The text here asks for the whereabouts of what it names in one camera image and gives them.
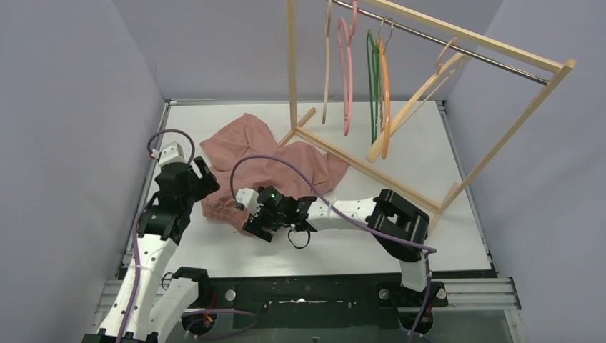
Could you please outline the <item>pink shorts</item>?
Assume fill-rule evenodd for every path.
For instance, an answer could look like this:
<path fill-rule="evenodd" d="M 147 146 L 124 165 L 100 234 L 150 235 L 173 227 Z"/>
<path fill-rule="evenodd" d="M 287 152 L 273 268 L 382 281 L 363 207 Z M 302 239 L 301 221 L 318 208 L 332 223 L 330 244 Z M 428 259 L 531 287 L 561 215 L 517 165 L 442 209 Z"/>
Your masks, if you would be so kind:
<path fill-rule="evenodd" d="M 294 165 L 322 194 L 336 189 L 349 165 L 333 154 L 323 154 L 305 141 L 278 145 L 269 127 L 252 114 L 243 114 L 200 144 L 220 189 L 202 200 L 202 214 L 226 222 L 240 234 L 247 211 L 236 209 L 232 193 L 241 188 L 273 186 L 279 192 L 300 198 L 312 188 L 289 167 Z"/>

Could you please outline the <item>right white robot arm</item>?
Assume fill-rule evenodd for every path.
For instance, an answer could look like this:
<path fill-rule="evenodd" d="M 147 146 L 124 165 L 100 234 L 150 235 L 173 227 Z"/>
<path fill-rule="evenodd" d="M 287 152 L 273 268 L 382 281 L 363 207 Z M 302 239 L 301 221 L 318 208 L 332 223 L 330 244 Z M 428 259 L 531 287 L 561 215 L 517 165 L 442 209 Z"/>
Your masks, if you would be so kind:
<path fill-rule="evenodd" d="M 326 229 L 362 230 L 398 260 L 402 296 L 418 305 L 430 296 L 428 256 L 436 250 L 426 246 L 429 216 L 398 193 L 383 189 L 378 196 L 331 202 L 323 197 L 295 199 L 274 187 L 240 189 L 236 207 L 249 217 L 244 230 L 270 242 L 278 229 L 311 234 Z"/>

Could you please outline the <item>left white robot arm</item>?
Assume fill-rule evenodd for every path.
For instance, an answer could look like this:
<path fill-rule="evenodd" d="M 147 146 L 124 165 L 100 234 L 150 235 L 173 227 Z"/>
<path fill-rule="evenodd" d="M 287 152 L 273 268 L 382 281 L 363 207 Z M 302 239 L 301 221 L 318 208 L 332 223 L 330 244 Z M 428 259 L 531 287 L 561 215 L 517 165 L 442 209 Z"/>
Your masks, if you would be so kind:
<path fill-rule="evenodd" d="M 165 342 L 192 304 L 212 297 L 205 269 L 180 267 L 174 284 L 156 298 L 163 273 L 177 250 L 196 202 L 220 185 L 204 159 L 160 164 L 159 189 L 136 216 L 131 231 L 133 257 L 118 294 L 96 333 L 83 342 Z"/>

